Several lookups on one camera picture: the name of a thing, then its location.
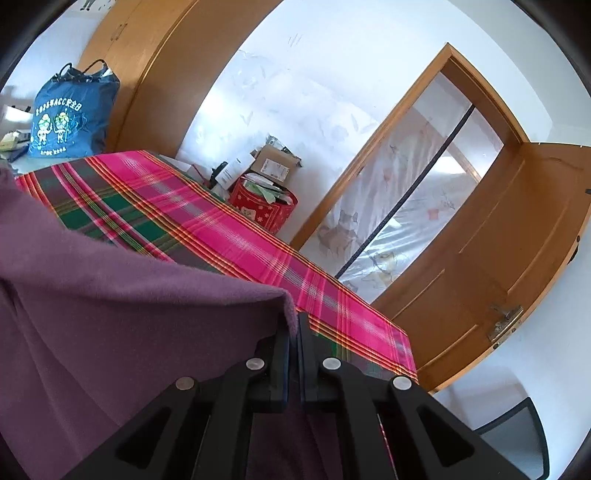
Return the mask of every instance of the metal rivet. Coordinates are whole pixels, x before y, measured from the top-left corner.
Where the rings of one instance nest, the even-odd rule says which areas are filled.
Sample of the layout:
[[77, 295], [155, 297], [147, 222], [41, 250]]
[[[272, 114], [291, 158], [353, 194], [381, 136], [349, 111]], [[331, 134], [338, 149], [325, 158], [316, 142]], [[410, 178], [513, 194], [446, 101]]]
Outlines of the metal rivet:
[[338, 370], [340, 368], [340, 360], [338, 358], [328, 357], [322, 361], [322, 366], [327, 370]]
[[179, 390], [191, 390], [195, 385], [195, 380], [191, 377], [181, 377], [174, 383], [174, 385], [176, 385]]
[[251, 358], [246, 361], [246, 368], [249, 370], [260, 370], [265, 366], [265, 361], [262, 358]]
[[410, 378], [400, 375], [399, 377], [396, 377], [394, 380], [392, 380], [392, 385], [394, 385], [394, 388], [397, 388], [398, 390], [408, 390], [413, 386], [413, 383], [410, 381]]

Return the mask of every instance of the wooden door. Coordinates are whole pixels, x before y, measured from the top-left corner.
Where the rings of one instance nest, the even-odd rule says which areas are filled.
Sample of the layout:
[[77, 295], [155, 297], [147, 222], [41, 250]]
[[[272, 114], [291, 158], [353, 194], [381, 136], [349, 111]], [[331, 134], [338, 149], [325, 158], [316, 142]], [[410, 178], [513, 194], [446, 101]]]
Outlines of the wooden door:
[[142, 0], [116, 33], [106, 61], [121, 81], [111, 113], [107, 150], [115, 148], [125, 115], [152, 58], [195, 0]]
[[[408, 333], [424, 388], [492, 351], [551, 287], [589, 218], [590, 164], [587, 147], [507, 145], [441, 234], [376, 299]], [[495, 333], [507, 323], [499, 311], [519, 307], [521, 319]]]
[[140, 2], [141, 0], [117, 0], [115, 2], [115, 5], [96, 28], [94, 35], [92, 35], [82, 53], [77, 68], [84, 70], [95, 60], [105, 59], [117, 33], [123, 28]]

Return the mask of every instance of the door latch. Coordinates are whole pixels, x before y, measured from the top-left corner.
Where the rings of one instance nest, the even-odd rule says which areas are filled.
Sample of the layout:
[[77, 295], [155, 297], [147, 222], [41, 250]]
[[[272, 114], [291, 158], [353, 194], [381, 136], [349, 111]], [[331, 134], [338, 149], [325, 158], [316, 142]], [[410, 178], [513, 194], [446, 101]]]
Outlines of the door latch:
[[493, 329], [488, 333], [488, 339], [491, 341], [491, 343], [496, 343], [500, 337], [509, 332], [509, 330], [515, 326], [515, 324], [525, 313], [525, 310], [521, 305], [517, 305], [517, 307], [514, 309], [506, 311], [502, 307], [494, 304], [491, 305], [491, 309], [503, 315], [503, 319], [496, 322]]

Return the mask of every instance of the wardrobe door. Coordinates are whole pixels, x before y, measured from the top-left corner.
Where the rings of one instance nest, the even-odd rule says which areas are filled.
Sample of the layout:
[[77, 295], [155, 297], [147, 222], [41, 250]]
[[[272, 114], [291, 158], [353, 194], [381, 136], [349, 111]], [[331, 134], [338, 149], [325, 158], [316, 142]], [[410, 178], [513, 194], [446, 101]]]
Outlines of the wardrobe door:
[[94, 35], [88, 42], [77, 68], [84, 70], [88, 65], [97, 59], [104, 59], [107, 56], [115, 37], [128, 21], [129, 16], [139, 5], [141, 0], [117, 0], [115, 5], [106, 14], [103, 21], [95, 30]]
[[105, 59], [121, 81], [111, 113], [107, 150], [113, 151], [125, 115], [152, 59], [195, 0], [142, 0], [116, 32]]

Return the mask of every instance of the bag handle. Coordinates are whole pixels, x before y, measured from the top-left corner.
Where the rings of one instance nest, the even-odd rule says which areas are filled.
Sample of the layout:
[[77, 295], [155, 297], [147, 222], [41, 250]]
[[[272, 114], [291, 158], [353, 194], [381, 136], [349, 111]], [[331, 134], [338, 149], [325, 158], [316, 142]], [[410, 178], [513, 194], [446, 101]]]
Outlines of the bag handle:
[[67, 68], [67, 67], [68, 67], [68, 68], [73, 68], [73, 65], [72, 65], [71, 63], [66, 63], [66, 64], [65, 64], [65, 65], [64, 65], [64, 66], [61, 68], [61, 70], [60, 70], [60, 73], [58, 73], [58, 74], [57, 74], [57, 77], [58, 77], [58, 78], [61, 78], [61, 77], [62, 77], [62, 74], [63, 74], [63, 72], [64, 72], [64, 69], [65, 69], [65, 68]]
[[103, 67], [98, 72], [93, 73], [93, 75], [96, 75], [97, 73], [100, 73], [102, 75], [104, 72], [109, 70], [109, 66], [107, 65], [107, 62], [104, 61], [103, 59], [98, 59], [98, 60], [95, 60], [94, 62], [92, 62], [90, 65], [88, 65], [86, 70], [82, 72], [82, 75], [86, 75], [86, 72], [88, 72], [92, 67], [94, 67], [99, 62], [101, 62], [103, 64]]

